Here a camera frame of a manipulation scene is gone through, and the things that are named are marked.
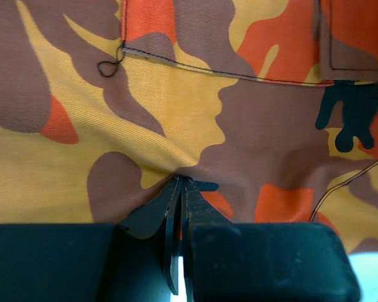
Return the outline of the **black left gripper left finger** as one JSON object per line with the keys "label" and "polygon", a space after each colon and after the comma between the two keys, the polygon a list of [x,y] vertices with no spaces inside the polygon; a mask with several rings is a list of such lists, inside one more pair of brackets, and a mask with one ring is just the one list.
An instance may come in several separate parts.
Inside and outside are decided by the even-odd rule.
{"label": "black left gripper left finger", "polygon": [[0,301],[169,301],[181,186],[172,178],[119,223],[0,224]]}

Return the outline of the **orange camouflage trousers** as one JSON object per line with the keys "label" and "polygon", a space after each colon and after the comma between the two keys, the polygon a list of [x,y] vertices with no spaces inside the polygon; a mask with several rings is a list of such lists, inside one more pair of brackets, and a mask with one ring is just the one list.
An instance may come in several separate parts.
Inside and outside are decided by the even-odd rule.
{"label": "orange camouflage trousers", "polygon": [[120,222],[174,176],[378,251],[378,1],[0,1],[0,223]]}

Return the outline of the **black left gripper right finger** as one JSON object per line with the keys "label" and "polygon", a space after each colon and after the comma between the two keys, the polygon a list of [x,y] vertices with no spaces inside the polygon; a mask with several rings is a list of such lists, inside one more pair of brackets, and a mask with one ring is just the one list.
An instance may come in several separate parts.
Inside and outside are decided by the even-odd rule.
{"label": "black left gripper right finger", "polygon": [[188,301],[359,301],[360,286],[337,234],[321,223],[233,223],[181,192]]}

